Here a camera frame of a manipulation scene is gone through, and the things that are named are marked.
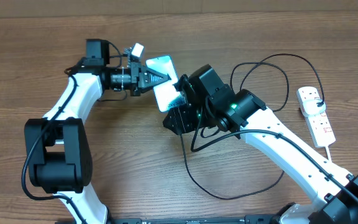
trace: white cable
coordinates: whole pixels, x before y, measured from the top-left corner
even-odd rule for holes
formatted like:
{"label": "white cable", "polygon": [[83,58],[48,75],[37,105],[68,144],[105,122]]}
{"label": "white cable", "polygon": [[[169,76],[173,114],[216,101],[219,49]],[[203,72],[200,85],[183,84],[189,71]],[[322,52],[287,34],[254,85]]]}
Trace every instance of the white cable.
{"label": "white cable", "polygon": [[327,153],[327,158],[330,162],[332,162],[331,160],[331,153],[329,153],[329,149],[328,149],[328,146],[325,147],[326,148],[326,153]]}

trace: brown tabletop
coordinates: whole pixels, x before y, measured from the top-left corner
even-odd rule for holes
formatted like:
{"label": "brown tabletop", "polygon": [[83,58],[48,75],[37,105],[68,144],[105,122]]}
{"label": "brown tabletop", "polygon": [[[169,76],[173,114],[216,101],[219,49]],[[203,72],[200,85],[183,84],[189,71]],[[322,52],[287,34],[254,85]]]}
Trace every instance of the brown tabletop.
{"label": "brown tabletop", "polygon": [[[140,42],[144,58],[171,55],[179,75],[209,63],[226,83],[241,62],[275,53],[306,57],[324,86],[337,139],[330,147],[333,162],[358,174],[358,11],[0,19],[0,223],[53,223],[71,217],[58,200],[36,202],[24,195],[23,127],[57,102],[67,85],[63,69],[84,56],[87,38],[108,39],[120,49]],[[288,104],[277,116],[313,145],[295,95],[300,87],[318,86],[313,71],[297,58],[269,62],[281,66],[290,80]],[[236,91],[248,69],[235,73]],[[285,79],[274,68],[256,69],[244,86],[273,109],[284,101]],[[121,96],[108,91],[105,97]],[[113,217],[241,217],[275,213],[288,202],[309,203],[287,175],[255,196],[222,201],[206,195],[188,177],[180,139],[162,126],[164,117],[152,91],[94,104],[85,124],[94,164],[92,183]],[[190,153],[191,137],[185,135],[189,167],[215,194],[259,190],[280,175],[279,167],[243,141],[227,139]],[[208,141],[199,138],[197,144]],[[324,149],[317,151],[325,156]],[[29,188],[43,194],[42,189]]]}

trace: power strip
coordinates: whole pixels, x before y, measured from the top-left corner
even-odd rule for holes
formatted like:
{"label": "power strip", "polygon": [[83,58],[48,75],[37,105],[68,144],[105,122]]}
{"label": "power strip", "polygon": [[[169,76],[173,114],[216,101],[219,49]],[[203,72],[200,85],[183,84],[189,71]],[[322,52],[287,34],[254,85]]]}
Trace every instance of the power strip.
{"label": "power strip", "polygon": [[[315,87],[305,86],[300,88],[296,92],[300,108],[303,112],[305,109],[303,103],[308,100],[320,99],[318,91]],[[305,116],[306,124],[308,125],[311,138],[315,147],[325,147],[327,150],[327,156],[331,160],[329,155],[328,146],[335,142],[335,135],[333,129],[328,121],[327,113],[322,112],[313,116]]]}

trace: light blue object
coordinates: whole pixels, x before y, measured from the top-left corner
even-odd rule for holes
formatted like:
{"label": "light blue object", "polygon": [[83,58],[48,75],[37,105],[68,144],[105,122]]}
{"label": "light blue object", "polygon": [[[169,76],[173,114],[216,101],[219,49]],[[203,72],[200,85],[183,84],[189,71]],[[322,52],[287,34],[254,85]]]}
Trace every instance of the light blue object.
{"label": "light blue object", "polygon": [[167,112],[171,108],[186,104],[185,98],[173,86],[173,84],[178,82],[178,76],[171,56],[166,55],[148,59],[146,60],[146,66],[162,74],[168,74],[171,78],[171,80],[153,88],[158,109],[161,112]]}

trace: robotic arm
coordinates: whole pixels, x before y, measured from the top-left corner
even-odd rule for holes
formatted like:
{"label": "robotic arm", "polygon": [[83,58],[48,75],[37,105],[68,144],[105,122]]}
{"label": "robotic arm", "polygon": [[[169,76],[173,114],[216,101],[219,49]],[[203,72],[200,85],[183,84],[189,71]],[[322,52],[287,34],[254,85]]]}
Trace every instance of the robotic arm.
{"label": "robotic arm", "polygon": [[[108,208],[99,201],[90,183],[92,160],[83,124],[94,102],[104,91],[130,90],[131,96],[139,96],[170,78],[163,74],[165,72],[160,73],[140,64],[143,46],[139,44],[125,51],[127,68],[106,66],[109,53],[105,40],[87,40],[86,46],[86,57],[74,70],[77,91],[64,113],[51,121],[74,87],[71,79],[52,110],[43,119],[30,119],[25,125],[29,154],[42,128],[48,122],[53,123],[35,148],[29,162],[29,175],[32,184],[42,187],[46,193],[71,198],[77,212],[65,200],[62,202],[77,223],[81,223],[78,212],[87,223],[113,223]],[[349,191],[358,198],[358,176],[354,177],[319,155],[287,129],[254,94],[247,90],[235,94],[209,65],[201,67],[190,77],[183,75],[174,87],[186,102],[169,110],[163,121],[164,127],[175,134],[215,126],[221,131],[230,131],[271,158],[311,200],[311,205],[294,204],[273,218],[269,216],[268,222],[256,220],[255,223],[358,223],[358,203],[347,193]],[[47,152],[46,147],[54,144],[64,144],[65,152]],[[333,179],[346,189],[340,188]],[[244,220],[240,220],[242,224],[253,224]]]}

